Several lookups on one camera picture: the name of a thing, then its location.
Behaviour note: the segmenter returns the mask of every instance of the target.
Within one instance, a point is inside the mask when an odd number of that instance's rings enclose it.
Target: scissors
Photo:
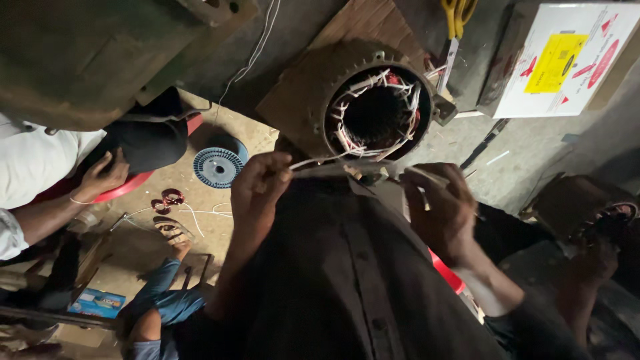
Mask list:
[[[471,19],[471,15],[476,9],[477,0],[440,0],[440,4],[447,15],[449,41],[445,44],[445,48],[448,48],[447,60],[444,73],[438,80],[438,94],[442,94],[447,86],[453,61],[456,59],[456,53],[458,53],[458,42],[464,32],[463,27]]]

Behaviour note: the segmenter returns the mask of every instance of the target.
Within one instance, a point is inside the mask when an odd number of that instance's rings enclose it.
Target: hand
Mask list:
[[[174,243],[173,245],[171,245],[173,247],[173,257],[182,261],[189,250],[191,250],[192,245],[193,243],[189,239],[181,241],[179,243]]]
[[[105,174],[100,173],[111,162],[112,158],[111,152],[107,151],[100,161],[93,164],[86,171],[82,178],[82,184],[71,193],[71,197],[74,200],[92,202],[100,194],[124,184],[129,174],[129,164],[124,160],[122,148],[120,147],[116,152],[116,160],[111,169]]]
[[[257,243],[267,236],[275,217],[276,202],[289,186],[291,155],[267,152],[252,157],[231,186],[233,238]]]
[[[580,240],[579,253],[569,262],[568,276],[578,284],[599,288],[618,269],[618,247],[602,234]]]
[[[401,176],[412,229],[450,268],[466,267],[474,258],[484,256],[474,240],[477,202],[460,169],[448,163],[418,164],[414,167],[436,174],[449,184],[443,187],[410,170]],[[419,188],[424,189],[429,211],[425,210]]]

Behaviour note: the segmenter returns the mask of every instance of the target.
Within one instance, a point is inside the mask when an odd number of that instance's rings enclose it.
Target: blue wire spool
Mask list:
[[[193,159],[193,172],[200,181],[212,188],[230,188],[232,181],[249,160],[249,153],[240,140],[228,135],[215,136],[211,143],[219,143],[226,149],[209,147],[201,150]]]

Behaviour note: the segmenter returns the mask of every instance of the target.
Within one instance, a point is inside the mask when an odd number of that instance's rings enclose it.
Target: copper winding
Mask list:
[[[162,200],[151,200],[151,207],[156,213],[159,213],[160,215],[169,214],[171,212],[171,205],[180,205],[184,203],[184,194],[180,190],[166,189],[162,191],[161,195]]]

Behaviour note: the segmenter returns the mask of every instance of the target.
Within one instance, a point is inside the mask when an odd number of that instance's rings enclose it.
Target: bracelet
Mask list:
[[[80,205],[91,205],[91,203],[93,203],[93,201],[91,201],[91,202],[81,202],[81,201],[75,200],[71,196],[71,194],[69,194],[69,200],[71,200],[72,202],[75,202],[76,204],[80,204]]]

